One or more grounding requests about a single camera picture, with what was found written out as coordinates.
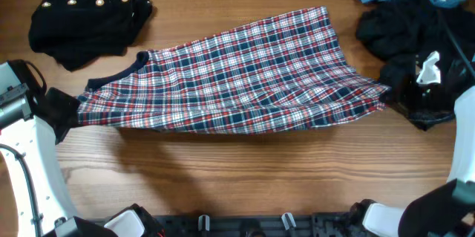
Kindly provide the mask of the red blue plaid garment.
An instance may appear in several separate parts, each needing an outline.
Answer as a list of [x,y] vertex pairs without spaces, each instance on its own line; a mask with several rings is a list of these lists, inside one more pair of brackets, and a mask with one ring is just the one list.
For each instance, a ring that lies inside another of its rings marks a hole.
[[387,86],[344,58],[325,7],[294,10],[90,79],[81,126],[261,134],[334,126],[384,108]]

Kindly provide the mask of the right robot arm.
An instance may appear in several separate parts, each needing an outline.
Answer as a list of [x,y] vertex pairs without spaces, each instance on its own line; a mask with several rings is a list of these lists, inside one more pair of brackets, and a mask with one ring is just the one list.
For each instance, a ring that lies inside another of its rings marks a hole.
[[446,236],[474,211],[474,87],[454,104],[456,140],[447,183],[404,209],[365,199],[352,206],[349,221],[376,236]]

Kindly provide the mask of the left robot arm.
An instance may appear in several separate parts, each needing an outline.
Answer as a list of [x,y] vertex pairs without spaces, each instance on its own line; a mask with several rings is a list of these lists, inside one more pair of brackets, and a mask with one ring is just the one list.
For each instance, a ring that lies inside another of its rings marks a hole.
[[1,64],[1,155],[18,213],[19,236],[164,236],[164,227],[133,204],[105,224],[80,218],[56,156],[76,127],[79,101],[49,88],[21,59]]

